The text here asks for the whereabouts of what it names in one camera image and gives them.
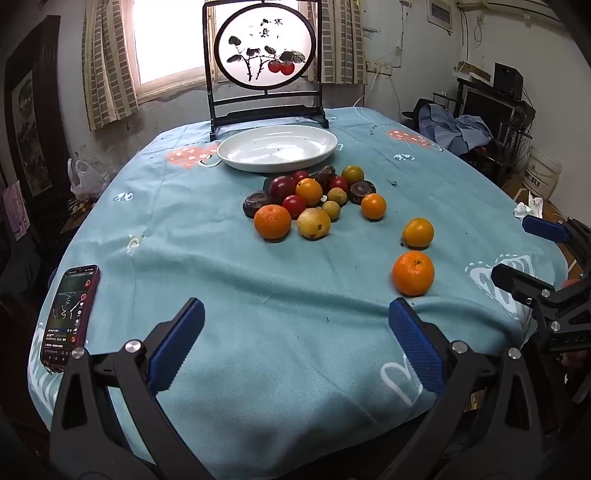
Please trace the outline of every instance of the window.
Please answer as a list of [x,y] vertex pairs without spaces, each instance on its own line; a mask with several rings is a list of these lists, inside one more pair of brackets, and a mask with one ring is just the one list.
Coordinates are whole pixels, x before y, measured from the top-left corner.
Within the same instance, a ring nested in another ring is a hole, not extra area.
[[[205,0],[127,0],[125,35],[138,102],[205,84],[202,8]],[[276,0],[298,10],[297,0]],[[218,5],[210,32],[234,12],[258,2]],[[210,38],[210,63],[213,38]]]

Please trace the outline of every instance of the painting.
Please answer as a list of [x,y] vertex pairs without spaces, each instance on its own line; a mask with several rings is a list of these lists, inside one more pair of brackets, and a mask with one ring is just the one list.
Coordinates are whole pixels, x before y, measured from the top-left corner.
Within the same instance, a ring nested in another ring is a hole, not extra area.
[[3,102],[10,149],[4,177],[20,182],[31,224],[41,243],[51,245],[46,252],[54,248],[56,255],[67,241],[59,232],[73,197],[57,89],[59,31],[60,17],[48,15],[17,45],[6,60]]
[[310,30],[307,20],[295,10],[251,5],[220,27],[214,56],[222,73],[237,85],[277,88],[299,77],[309,66],[315,44]]
[[51,188],[45,158],[41,149],[33,104],[33,71],[30,70],[12,91],[12,117],[17,136],[19,160],[31,190],[36,197]]

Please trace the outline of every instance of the white plastic bag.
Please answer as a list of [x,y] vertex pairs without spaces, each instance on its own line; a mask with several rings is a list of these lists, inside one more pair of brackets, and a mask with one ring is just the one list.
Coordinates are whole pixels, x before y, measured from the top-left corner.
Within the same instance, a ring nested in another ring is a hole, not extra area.
[[98,198],[105,191],[109,182],[86,160],[76,160],[72,165],[72,159],[68,160],[68,176],[72,187],[72,193],[76,198],[85,202],[90,198]]

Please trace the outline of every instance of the smartphone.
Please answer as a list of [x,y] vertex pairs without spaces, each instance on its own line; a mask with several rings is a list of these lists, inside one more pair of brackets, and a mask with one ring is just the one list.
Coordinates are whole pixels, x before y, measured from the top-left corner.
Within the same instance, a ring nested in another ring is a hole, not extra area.
[[63,372],[71,351],[84,347],[99,278],[96,265],[71,268],[61,278],[41,344],[41,363],[47,369]]

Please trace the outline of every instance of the table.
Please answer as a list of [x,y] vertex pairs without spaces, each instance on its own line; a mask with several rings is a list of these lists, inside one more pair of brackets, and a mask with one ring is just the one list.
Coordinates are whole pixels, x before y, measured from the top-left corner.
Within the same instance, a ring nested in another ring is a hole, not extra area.
[[[450,339],[480,352],[519,344],[529,310],[490,280],[504,262],[560,285],[558,248],[523,232],[514,202],[462,160],[364,108],[327,111],[342,148],[318,169],[358,164],[388,202],[380,222],[347,204],[330,235],[265,242],[242,202],[264,177],[188,158],[207,151],[209,123],[160,134],[117,175],[70,243],[41,311],[28,364],[31,398],[49,425],[60,376],[38,356],[57,284],[71,267],[96,263],[101,280],[87,331],[90,353],[110,352],[171,319],[189,297],[205,328],[171,388],[158,394],[172,424],[217,479],[281,475],[364,442],[432,405],[387,325],[390,282],[405,224],[427,217],[425,250],[435,282],[409,299]],[[261,125],[224,127],[221,139]],[[121,396],[113,403],[134,451],[149,459]]]

